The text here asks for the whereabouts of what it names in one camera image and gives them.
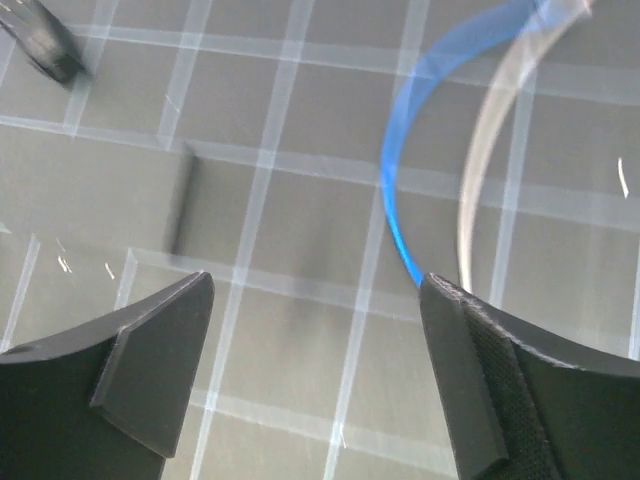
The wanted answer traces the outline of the black grid work mat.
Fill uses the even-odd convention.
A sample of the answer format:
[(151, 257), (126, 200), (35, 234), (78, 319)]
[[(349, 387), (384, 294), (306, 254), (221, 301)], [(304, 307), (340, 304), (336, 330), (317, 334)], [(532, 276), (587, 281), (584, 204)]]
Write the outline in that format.
[(173, 253), (9, 230), (1, 347), (196, 271), (216, 297), (166, 479), (453, 479), (418, 289), (387, 225), (380, 150), (419, 59), (397, 217), (418, 267), (458, 278), (460, 183), (490, 150), (472, 244), (482, 300), (639, 356), (639, 5), (594, 1), (531, 35), (439, 48), (491, 1), (53, 1), (91, 68), (61, 87), (1, 38), (1, 129), (198, 163)]

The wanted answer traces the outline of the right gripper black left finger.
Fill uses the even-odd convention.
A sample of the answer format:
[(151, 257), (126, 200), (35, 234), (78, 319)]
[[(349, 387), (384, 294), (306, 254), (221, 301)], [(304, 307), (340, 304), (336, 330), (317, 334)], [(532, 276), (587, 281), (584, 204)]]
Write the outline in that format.
[(210, 274), (1, 356), (5, 479), (157, 479), (210, 323)]

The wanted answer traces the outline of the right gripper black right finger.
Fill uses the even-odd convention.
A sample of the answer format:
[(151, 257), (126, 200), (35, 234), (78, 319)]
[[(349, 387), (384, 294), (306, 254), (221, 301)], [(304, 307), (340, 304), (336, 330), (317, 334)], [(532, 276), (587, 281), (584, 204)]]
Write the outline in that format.
[(637, 361), (565, 339), (434, 274), (419, 297), (460, 478), (638, 477)]

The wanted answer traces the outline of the black network switch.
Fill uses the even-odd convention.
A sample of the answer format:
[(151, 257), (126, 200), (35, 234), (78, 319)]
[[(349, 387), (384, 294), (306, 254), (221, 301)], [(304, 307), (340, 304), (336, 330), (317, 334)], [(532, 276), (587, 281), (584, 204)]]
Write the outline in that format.
[(64, 134), (1, 129), (1, 221), (11, 231), (173, 253), (198, 159)]

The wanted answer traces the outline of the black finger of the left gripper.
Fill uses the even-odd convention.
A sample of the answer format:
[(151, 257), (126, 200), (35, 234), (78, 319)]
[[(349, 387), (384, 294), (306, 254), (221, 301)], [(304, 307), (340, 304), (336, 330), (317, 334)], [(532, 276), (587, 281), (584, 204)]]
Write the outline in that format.
[(2, 1), (1, 27), (31, 64), (60, 85), (90, 72), (74, 35), (41, 1)]

